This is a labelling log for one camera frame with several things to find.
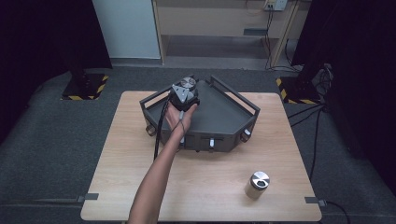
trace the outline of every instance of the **gray carpet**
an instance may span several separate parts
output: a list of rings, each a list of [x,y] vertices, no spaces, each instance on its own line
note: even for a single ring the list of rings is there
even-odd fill
[[[237,91],[278,92],[276,77],[285,72],[216,69],[116,67],[105,70],[108,82],[95,101],[61,101],[70,80],[63,74],[45,82],[32,96],[6,141],[0,146],[0,201],[76,198],[84,195],[124,91],[157,91],[182,77],[219,77]],[[288,115],[310,105],[285,105]],[[294,123],[308,113],[293,118]],[[293,128],[309,173],[316,115]],[[396,223],[396,199],[371,163],[347,151],[332,117],[321,113],[318,155],[312,185],[318,198],[344,207],[352,223]],[[0,206],[0,223],[90,223],[80,205]],[[347,223],[333,205],[322,207],[322,223]]]

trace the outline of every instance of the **metal cylinder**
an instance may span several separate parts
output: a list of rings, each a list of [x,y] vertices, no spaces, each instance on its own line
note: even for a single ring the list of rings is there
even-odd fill
[[[249,198],[256,200],[265,192],[269,184],[270,177],[263,171],[257,171],[245,185],[245,193]]]

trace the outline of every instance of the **wooden table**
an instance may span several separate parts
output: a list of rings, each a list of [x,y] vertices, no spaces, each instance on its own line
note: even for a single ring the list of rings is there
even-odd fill
[[[155,137],[146,133],[139,101],[153,92],[126,91],[111,124],[89,193],[84,220],[128,218],[137,188],[149,169]],[[261,113],[252,137],[229,153],[181,150],[176,154],[160,221],[318,221],[321,213],[280,97],[241,93]],[[244,186],[255,171],[270,176],[257,201]]]

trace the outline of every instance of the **human arm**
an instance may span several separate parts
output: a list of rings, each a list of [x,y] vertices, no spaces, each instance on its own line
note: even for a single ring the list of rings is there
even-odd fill
[[[173,159],[180,140],[190,128],[191,117],[196,107],[197,105],[193,105],[185,112],[182,121],[179,122],[179,111],[171,103],[168,104],[165,118],[173,131],[134,196],[128,223],[157,223]]]

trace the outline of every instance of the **wall socket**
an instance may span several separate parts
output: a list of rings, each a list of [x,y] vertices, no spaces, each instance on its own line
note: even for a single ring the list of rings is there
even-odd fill
[[[283,11],[286,8],[288,0],[268,0],[267,6],[265,6],[266,11],[269,11],[272,7],[273,11]]]

